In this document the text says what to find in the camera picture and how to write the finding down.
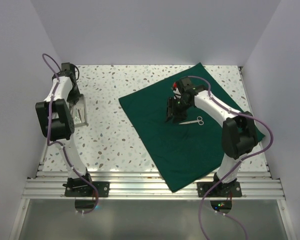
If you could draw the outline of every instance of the white speckled tabletop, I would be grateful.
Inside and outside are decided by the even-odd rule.
[[[74,140],[90,172],[157,172],[145,146],[118,99],[188,69],[189,65],[79,65],[77,82],[86,101],[88,126],[75,129]],[[237,66],[205,69],[244,110],[249,105]],[[257,145],[253,152],[260,150]],[[53,145],[44,156],[43,171],[67,171]],[[264,154],[244,161],[240,171],[266,172]]]

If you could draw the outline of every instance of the black mounting plate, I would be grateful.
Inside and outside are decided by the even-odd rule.
[[[92,184],[98,190],[99,198],[107,198],[109,196],[110,182],[108,182],[108,181],[93,181]],[[92,194],[87,195],[83,192],[81,193],[81,192],[65,189],[64,196],[79,198],[79,197],[92,197]]]
[[[198,196],[199,198],[202,198],[205,193],[215,184],[215,182],[206,182],[206,181],[199,181],[196,183],[197,191],[198,191]],[[241,192],[241,186],[238,181],[234,183],[234,185],[230,188],[227,188],[225,190],[222,190],[217,186],[214,190],[212,190],[209,194],[208,197],[210,198],[227,198],[229,196],[229,193],[232,193],[233,198],[240,198],[242,197],[242,192]]]

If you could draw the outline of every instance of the green cloth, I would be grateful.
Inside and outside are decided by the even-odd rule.
[[[202,116],[204,125],[165,122],[167,100],[174,95],[171,87],[175,81],[185,76],[198,76],[208,80],[211,91],[217,98],[242,111],[201,63],[119,99],[172,192],[218,168],[224,156],[221,146],[222,128],[201,109],[189,108],[187,121]],[[199,79],[191,80],[195,85],[205,85]],[[261,141],[264,135],[259,131],[257,133],[258,140]]]

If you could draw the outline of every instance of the gray wall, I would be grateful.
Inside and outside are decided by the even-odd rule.
[[[242,66],[280,0],[31,0],[75,64]]]
[[[300,0],[282,0],[243,67],[254,114],[269,123],[267,152],[300,239]]]
[[[31,2],[0,0],[0,240],[9,238],[44,145],[35,103],[48,95],[52,74],[43,52],[56,56]]]

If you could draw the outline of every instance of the white scissors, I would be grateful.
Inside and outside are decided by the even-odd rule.
[[[185,121],[185,122],[181,122],[179,124],[182,125],[182,124],[194,124],[194,123],[198,123],[199,125],[203,125],[204,121],[202,120],[202,116],[198,116],[196,118],[196,120],[194,120],[194,121]]]

